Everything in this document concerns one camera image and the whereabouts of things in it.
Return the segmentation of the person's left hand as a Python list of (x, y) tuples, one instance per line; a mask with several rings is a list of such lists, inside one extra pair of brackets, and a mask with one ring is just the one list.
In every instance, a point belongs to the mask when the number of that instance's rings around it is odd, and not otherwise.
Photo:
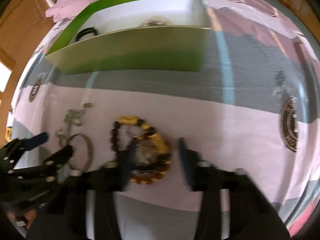
[(14, 227), (29, 230), (33, 221), (36, 218), (36, 209), (31, 209), (20, 216), (16, 216), (11, 211), (5, 211), (5, 214)]

